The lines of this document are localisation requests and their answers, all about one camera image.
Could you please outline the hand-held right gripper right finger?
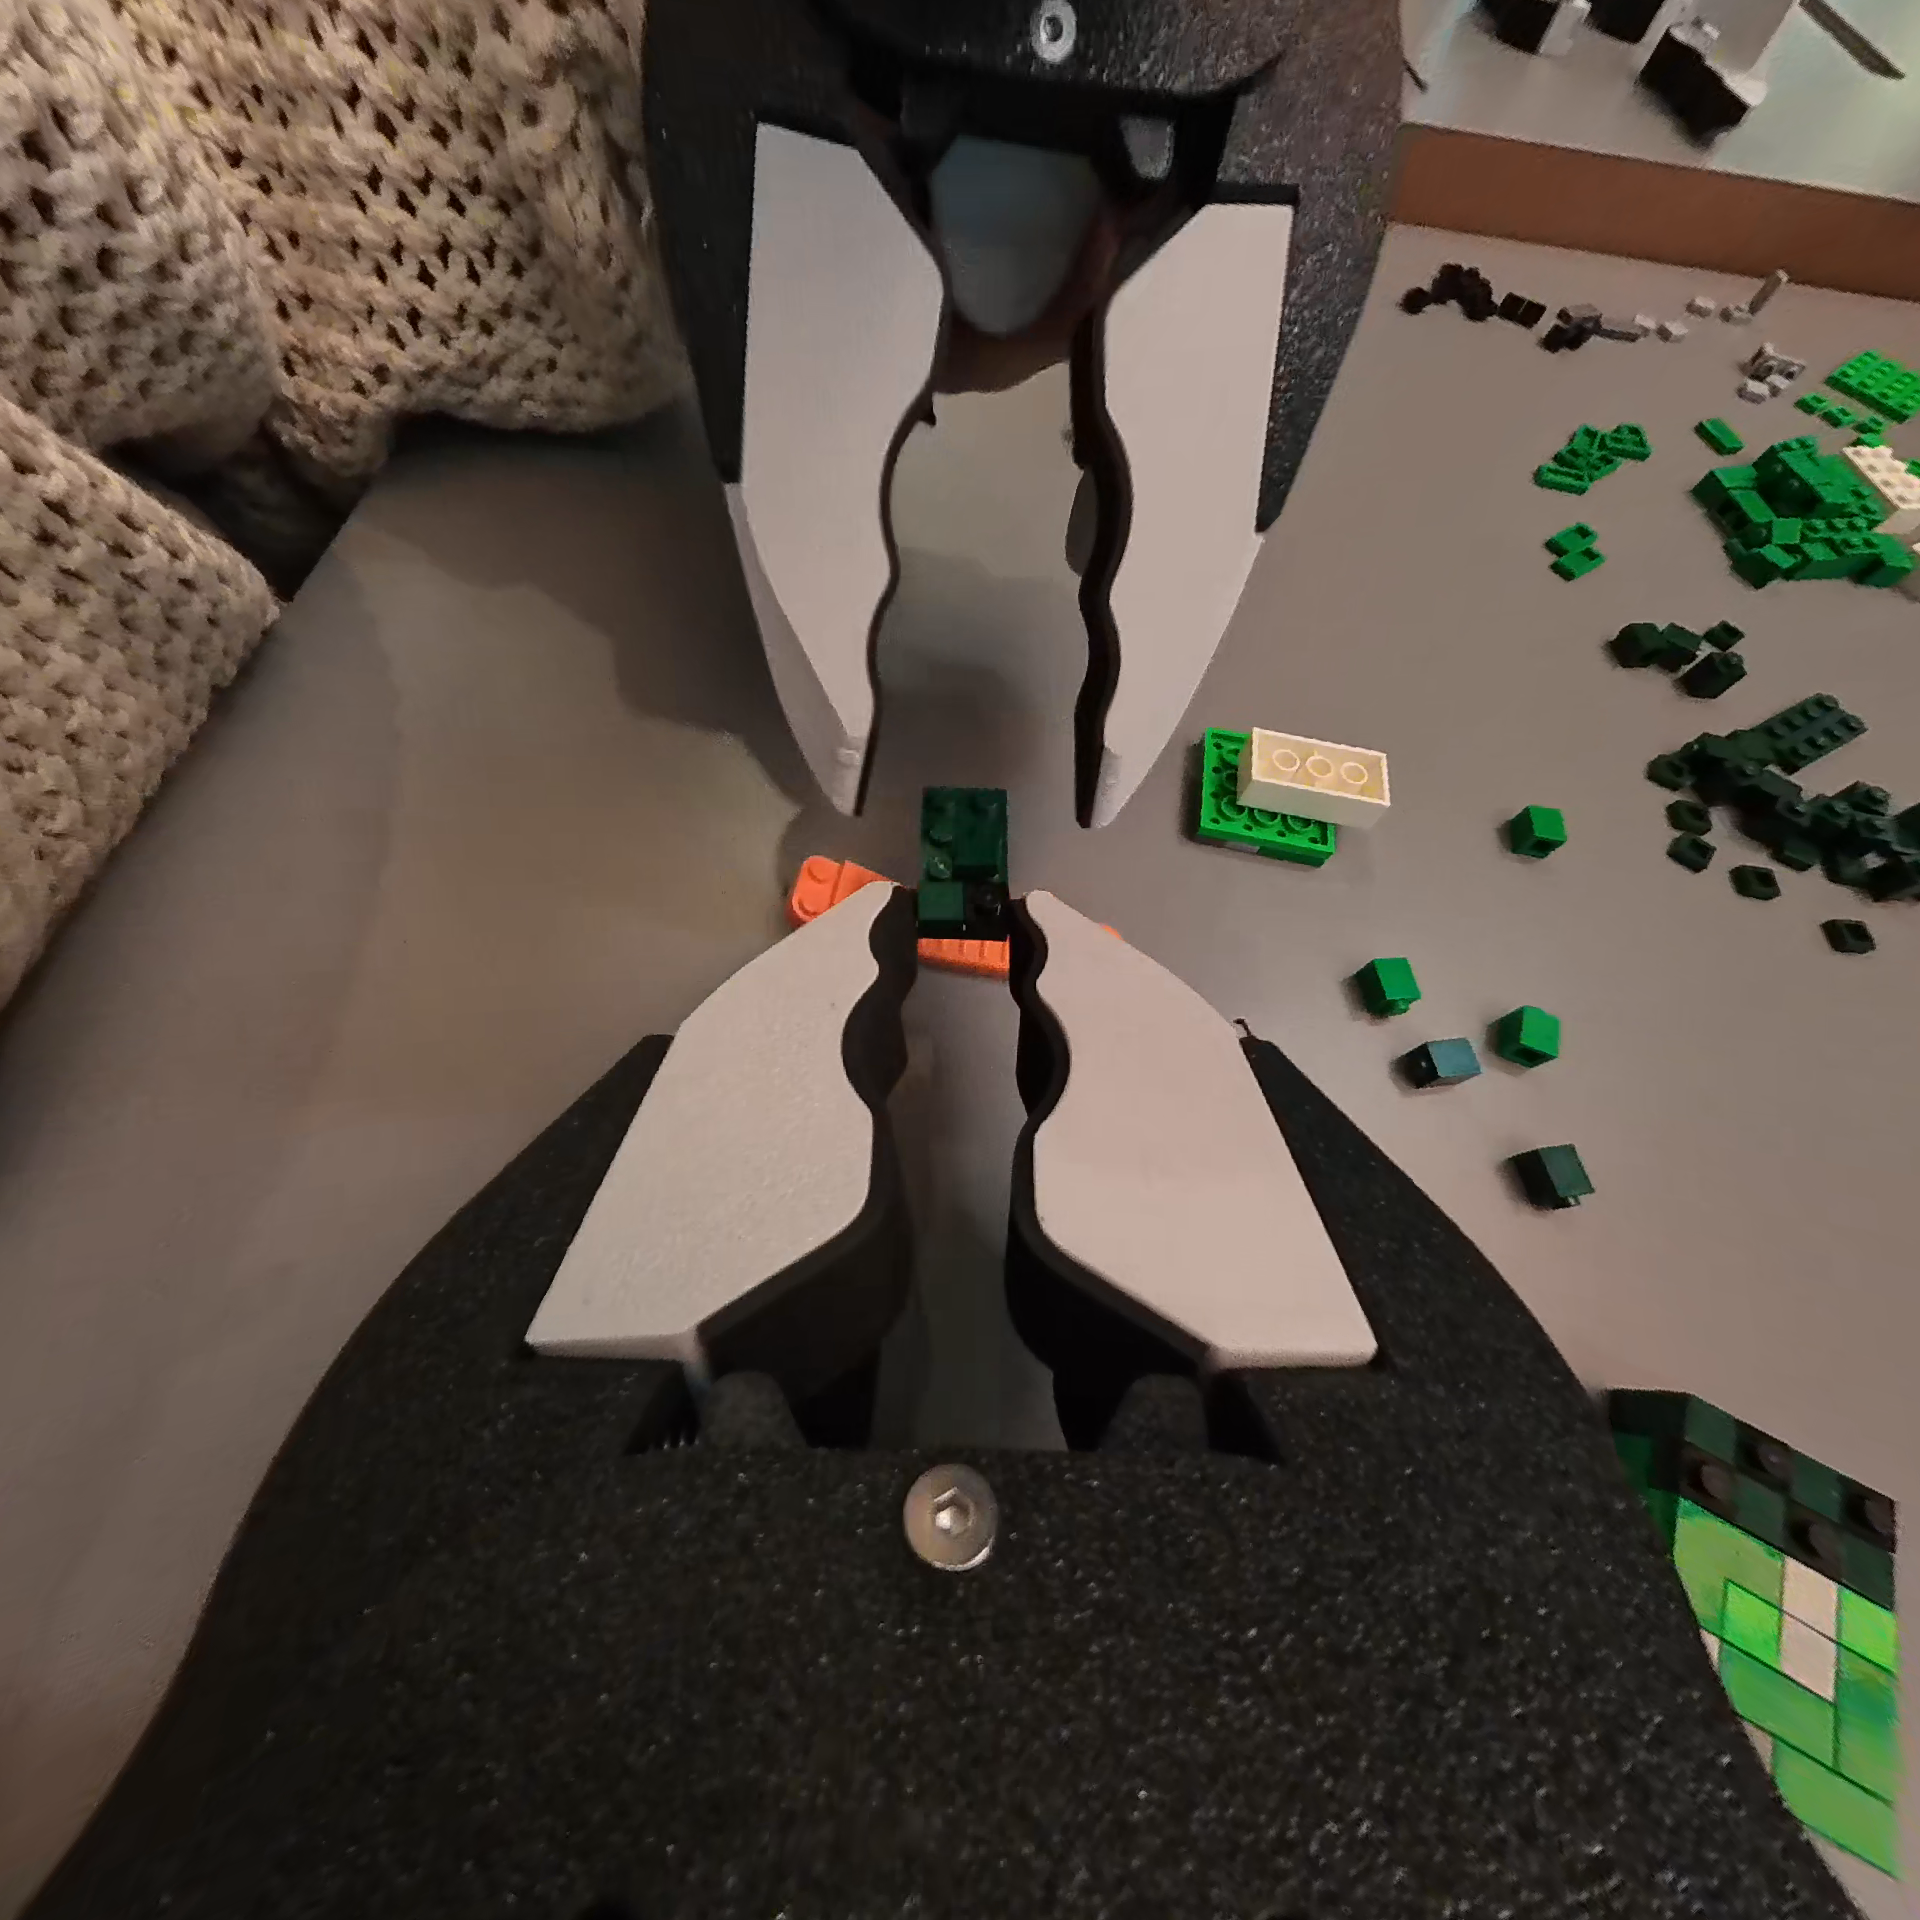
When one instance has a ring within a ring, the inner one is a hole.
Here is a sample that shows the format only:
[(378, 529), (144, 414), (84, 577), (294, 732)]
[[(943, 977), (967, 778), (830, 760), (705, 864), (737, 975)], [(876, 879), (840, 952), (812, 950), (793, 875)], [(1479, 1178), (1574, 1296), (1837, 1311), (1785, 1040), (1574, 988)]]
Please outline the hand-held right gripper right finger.
[(1374, 1327), (1240, 1033), (1061, 897), (1017, 906), (1013, 1239), (1199, 1374), (1359, 1370)]

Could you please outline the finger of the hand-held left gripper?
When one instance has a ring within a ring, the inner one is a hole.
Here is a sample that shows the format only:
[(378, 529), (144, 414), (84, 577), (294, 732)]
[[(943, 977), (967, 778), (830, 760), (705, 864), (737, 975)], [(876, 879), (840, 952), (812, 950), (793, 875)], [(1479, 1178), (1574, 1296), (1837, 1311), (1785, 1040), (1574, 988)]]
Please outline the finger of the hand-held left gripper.
[(764, 124), (751, 191), (736, 553), (785, 728), (825, 801), (858, 811), (897, 586), (892, 482), (946, 282), (852, 147)]
[(1094, 479), (1073, 806), (1110, 825), (1185, 716), (1261, 546), (1293, 209), (1214, 201), (1094, 322), (1077, 398)]

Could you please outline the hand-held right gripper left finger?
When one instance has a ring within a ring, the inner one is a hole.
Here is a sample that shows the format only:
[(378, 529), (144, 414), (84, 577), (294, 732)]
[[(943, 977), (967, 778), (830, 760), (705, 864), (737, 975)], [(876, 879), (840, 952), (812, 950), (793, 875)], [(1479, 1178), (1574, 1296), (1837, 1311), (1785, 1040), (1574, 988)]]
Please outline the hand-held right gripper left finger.
[(903, 1001), (903, 897), (849, 897), (714, 988), (664, 1044), (525, 1345), (685, 1374), (864, 1362), (904, 1292), (880, 1140)]

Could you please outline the dark green lego brick stack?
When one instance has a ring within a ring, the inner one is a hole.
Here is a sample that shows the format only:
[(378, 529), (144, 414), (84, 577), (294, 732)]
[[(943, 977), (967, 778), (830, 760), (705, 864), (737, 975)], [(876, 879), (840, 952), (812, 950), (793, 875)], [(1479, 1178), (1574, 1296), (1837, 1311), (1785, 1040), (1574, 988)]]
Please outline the dark green lego brick stack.
[(1008, 936), (1010, 802), (1001, 786), (930, 784), (919, 808), (919, 937), (993, 945)]

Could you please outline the person's left forearm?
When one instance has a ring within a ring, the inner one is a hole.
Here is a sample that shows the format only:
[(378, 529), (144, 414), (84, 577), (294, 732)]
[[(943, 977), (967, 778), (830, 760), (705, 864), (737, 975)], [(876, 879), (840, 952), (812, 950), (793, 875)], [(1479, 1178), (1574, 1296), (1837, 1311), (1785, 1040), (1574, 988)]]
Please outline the person's left forearm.
[(272, 440), (360, 495), (402, 425), (585, 434), (687, 390), (641, 153), (641, 3), (110, 6), (234, 220)]

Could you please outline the small black lego pieces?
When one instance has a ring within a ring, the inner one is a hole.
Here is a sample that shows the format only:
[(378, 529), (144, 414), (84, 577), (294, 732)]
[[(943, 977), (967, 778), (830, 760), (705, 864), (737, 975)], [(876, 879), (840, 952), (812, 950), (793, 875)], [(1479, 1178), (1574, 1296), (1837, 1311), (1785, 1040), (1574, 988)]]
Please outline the small black lego pieces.
[(1474, 324), (1502, 321), (1522, 331), (1533, 331), (1548, 316), (1543, 303), (1517, 292), (1500, 292), (1479, 268), (1457, 262), (1442, 264), (1425, 284), (1405, 289), (1399, 299), (1399, 311), (1410, 318), (1436, 307), (1452, 307)]

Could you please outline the green lego base, tan brick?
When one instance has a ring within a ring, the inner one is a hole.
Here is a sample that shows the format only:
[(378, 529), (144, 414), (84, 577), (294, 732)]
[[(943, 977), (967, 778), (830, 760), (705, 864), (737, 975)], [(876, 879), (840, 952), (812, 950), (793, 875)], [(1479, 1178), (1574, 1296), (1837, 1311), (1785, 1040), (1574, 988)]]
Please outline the green lego base, tan brick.
[(1382, 752), (1271, 728), (1208, 728), (1197, 743), (1190, 839), (1320, 872), (1342, 834), (1382, 824), (1392, 801)]

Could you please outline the small grey lego pieces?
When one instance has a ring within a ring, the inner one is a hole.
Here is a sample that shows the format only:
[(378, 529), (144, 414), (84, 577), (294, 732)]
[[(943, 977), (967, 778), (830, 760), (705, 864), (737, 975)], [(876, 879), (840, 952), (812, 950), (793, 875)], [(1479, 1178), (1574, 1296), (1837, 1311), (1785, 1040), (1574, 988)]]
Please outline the small grey lego pieces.
[[(1648, 311), (1616, 316), (1594, 304), (1564, 304), (1545, 327), (1537, 348), (1545, 352), (1574, 352), (1592, 340), (1616, 345), (1660, 340), (1677, 345), (1692, 335), (1694, 324), (1750, 324), (1790, 284), (1791, 276), (1785, 270), (1773, 270), (1742, 299), (1720, 303), (1711, 295), (1694, 295), (1687, 299), (1680, 318), (1653, 316)], [(1785, 352), (1776, 343), (1760, 340), (1740, 361), (1737, 396), (1753, 403), (1776, 398), (1800, 383), (1806, 374), (1808, 363), (1800, 356)]]

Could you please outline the pile of bright green lego pieces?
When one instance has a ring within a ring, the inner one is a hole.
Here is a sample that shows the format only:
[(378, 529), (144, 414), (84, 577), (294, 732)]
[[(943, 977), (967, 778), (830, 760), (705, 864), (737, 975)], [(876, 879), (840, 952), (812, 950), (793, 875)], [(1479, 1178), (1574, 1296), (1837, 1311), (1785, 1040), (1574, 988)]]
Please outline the pile of bright green lego pieces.
[(1753, 587), (1837, 580), (1916, 598), (1916, 457), (1887, 444), (1893, 425), (1916, 425), (1916, 366), (1861, 350), (1799, 391), (1806, 375), (1804, 361), (1761, 343), (1742, 363), (1737, 396), (1791, 396), (1800, 419), (1840, 440), (1790, 434), (1760, 446), (1727, 419), (1704, 416), (1694, 434), (1719, 463), (1694, 480), (1689, 498), (1732, 575)]

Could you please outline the scattered dark green lego pieces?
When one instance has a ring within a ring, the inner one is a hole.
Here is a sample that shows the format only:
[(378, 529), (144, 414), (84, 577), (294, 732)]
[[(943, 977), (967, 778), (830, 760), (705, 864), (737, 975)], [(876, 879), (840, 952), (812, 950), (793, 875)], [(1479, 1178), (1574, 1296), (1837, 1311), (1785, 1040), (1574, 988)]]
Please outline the scattered dark green lego pieces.
[[(1746, 670), (1743, 631), (1714, 623), (1696, 631), (1676, 623), (1624, 623), (1604, 642), (1621, 670), (1660, 678), (1692, 702), (1732, 691)], [(1780, 874), (1817, 874), (1863, 906), (1916, 906), (1918, 808), (1898, 806), (1884, 784), (1854, 779), (1831, 791), (1804, 784), (1865, 734), (1865, 720), (1831, 694), (1812, 694), (1732, 732), (1698, 732), (1654, 752), (1644, 778), (1665, 794), (1665, 858), (1704, 874), (1716, 856), (1716, 825), (1732, 828), (1764, 859), (1737, 859), (1726, 879), (1735, 897), (1768, 903)], [(1818, 924), (1837, 955), (1865, 959), (1878, 939), (1861, 915)]]

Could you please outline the green pixel lego cube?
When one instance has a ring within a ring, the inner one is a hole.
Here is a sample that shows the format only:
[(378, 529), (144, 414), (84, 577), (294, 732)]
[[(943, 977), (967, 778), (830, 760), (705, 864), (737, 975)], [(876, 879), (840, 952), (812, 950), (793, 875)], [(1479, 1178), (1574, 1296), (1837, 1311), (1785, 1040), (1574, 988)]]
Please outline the green pixel lego cube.
[(1812, 1838), (1896, 1882), (1896, 1503), (1687, 1392), (1612, 1388), (1600, 1409), (1772, 1786)]

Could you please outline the orange brick separator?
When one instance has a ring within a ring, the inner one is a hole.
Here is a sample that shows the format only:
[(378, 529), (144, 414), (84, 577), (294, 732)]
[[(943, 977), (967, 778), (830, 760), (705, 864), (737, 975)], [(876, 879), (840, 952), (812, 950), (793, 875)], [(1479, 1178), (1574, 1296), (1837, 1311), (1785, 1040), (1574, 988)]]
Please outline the orange brick separator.
[[(812, 924), (871, 882), (886, 882), (886, 879), (852, 859), (807, 856), (788, 889), (785, 918), (793, 929)], [(946, 972), (1004, 985), (1010, 978), (1010, 966), (1008, 942), (919, 939), (919, 975)]]

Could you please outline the cream knit sweater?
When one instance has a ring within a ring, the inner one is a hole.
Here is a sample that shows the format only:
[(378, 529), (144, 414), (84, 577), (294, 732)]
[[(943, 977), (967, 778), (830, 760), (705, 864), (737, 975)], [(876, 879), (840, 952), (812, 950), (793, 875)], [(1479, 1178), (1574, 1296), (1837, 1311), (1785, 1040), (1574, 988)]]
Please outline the cream knit sweater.
[(214, 466), (276, 393), (249, 250), (110, 6), (2, 18), (4, 998), (276, 616), (114, 455)]

